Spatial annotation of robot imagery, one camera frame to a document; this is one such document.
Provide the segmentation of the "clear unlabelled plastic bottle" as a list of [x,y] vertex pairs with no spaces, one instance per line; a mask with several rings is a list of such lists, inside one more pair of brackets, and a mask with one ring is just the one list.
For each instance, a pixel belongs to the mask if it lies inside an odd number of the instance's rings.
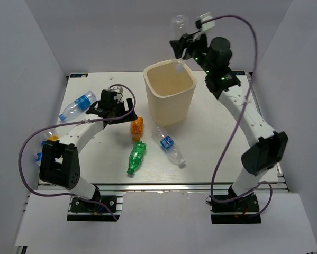
[[[170,40],[179,40],[180,37],[187,33],[188,30],[188,18],[184,15],[175,15],[171,19],[170,23]],[[184,60],[182,58],[176,58],[174,52],[171,53],[171,60],[174,64],[177,72],[183,72]]]

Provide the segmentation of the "orange plastic bottle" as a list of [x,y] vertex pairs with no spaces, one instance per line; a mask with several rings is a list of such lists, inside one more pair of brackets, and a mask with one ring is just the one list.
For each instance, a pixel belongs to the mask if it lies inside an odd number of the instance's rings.
[[132,136],[132,141],[140,141],[143,135],[143,118],[138,117],[136,120],[131,121],[130,132]]

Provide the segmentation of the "green plastic bottle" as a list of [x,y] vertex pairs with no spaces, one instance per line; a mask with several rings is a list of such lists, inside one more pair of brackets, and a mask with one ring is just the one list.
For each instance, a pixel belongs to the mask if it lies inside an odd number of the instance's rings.
[[127,174],[133,175],[140,167],[147,145],[142,141],[136,141],[133,145],[132,151],[128,160]]

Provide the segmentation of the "clear bottle blue label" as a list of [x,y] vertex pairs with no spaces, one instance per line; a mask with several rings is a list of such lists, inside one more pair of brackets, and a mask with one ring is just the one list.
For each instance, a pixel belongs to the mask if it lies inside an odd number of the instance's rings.
[[61,122],[66,122],[80,116],[97,101],[96,95],[90,90],[69,104],[58,116]]
[[167,159],[174,165],[178,167],[183,167],[185,165],[185,158],[181,153],[179,146],[174,142],[172,137],[167,133],[167,131],[161,127],[157,126],[152,131],[152,138],[155,143],[160,146],[167,156]]

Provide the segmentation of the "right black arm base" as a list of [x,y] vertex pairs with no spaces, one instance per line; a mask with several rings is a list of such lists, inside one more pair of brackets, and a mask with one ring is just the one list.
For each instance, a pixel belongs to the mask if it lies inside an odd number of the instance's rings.
[[213,225],[261,224],[259,204],[255,193],[228,203],[216,203],[210,196],[205,199],[211,207]]

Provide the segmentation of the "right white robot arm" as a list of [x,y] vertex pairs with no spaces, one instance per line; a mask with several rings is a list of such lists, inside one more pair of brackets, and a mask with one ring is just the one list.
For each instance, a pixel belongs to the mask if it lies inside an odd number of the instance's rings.
[[230,42],[223,37],[207,41],[205,34],[198,39],[184,34],[178,40],[171,40],[176,58],[194,59],[206,73],[205,84],[214,97],[236,120],[249,145],[241,156],[243,168],[228,190],[228,206],[240,211],[247,205],[247,196],[258,186],[266,172],[283,157],[288,136],[276,132],[249,103],[250,91],[244,91],[241,82],[229,68],[232,57]]

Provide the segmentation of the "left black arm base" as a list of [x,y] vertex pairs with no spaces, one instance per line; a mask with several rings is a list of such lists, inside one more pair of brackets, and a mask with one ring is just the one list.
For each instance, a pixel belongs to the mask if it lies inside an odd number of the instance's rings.
[[116,222],[118,220],[123,204],[123,193],[101,192],[101,203],[104,204],[111,213],[98,204],[83,202],[77,197],[70,200],[67,221],[76,222]]

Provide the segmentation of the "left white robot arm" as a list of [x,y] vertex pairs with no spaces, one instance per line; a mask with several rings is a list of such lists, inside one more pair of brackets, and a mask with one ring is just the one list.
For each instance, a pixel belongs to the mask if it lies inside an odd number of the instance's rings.
[[100,207],[97,186],[81,176],[79,154],[90,140],[106,126],[137,119],[135,98],[123,100],[124,85],[116,84],[104,89],[99,100],[79,99],[77,109],[88,119],[76,123],[74,128],[56,141],[46,141],[42,148],[39,178],[43,182],[60,186],[72,195],[83,198],[89,211]]

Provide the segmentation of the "cream plastic bin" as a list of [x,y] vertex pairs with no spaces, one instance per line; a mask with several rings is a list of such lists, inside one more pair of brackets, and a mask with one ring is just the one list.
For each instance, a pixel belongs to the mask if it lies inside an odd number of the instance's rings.
[[197,80],[188,65],[177,71],[172,60],[143,71],[149,112],[157,125],[169,126],[187,116]]

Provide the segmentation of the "black logo sticker left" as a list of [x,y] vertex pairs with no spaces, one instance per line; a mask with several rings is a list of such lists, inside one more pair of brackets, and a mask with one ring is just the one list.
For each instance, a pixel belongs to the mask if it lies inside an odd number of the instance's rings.
[[88,73],[70,74],[69,78],[86,78]]

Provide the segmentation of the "black XDOF logo sticker right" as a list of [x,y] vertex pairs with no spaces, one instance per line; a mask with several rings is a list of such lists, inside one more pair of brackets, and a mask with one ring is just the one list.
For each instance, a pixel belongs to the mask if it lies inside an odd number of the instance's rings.
[[233,74],[236,76],[245,76],[246,73],[244,71],[232,71]]

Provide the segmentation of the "clear bottle yellow label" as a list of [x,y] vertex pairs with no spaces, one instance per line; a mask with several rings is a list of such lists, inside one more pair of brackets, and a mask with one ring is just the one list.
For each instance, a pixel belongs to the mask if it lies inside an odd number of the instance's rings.
[[47,140],[56,141],[56,140],[58,140],[59,134],[58,134],[56,128],[45,130],[43,132],[43,139],[44,139],[44,141],[47,141]]

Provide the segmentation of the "small bottle blue label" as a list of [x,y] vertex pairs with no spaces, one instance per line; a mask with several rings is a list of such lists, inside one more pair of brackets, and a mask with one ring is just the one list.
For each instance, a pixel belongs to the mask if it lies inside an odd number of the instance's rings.
[[39,147],[39,150],[36,153],[36,159],[35,159],[35,164],[37,166],[40,166],[41,164],[41,159],[42,159],[42,149],[43,149],[43,145],[45,144],[46,141],[42,141],[41,145]]

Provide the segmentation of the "aluminium front rail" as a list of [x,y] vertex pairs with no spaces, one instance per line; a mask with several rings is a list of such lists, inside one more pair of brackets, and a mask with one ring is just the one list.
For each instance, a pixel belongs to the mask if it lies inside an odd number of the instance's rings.
[[[214,191],[227,191],[230,184],[214,184]],[[284,183],[271,183],[275,191],[288,191],[287,185]],[[101,191],[209,191],[210,184],[128,184],[128,185],[98,185]],[[50,184],[39,184],[37,190],[63,190],[61,187]],[[260,190],[269,190],[267,184],[258,187]]]

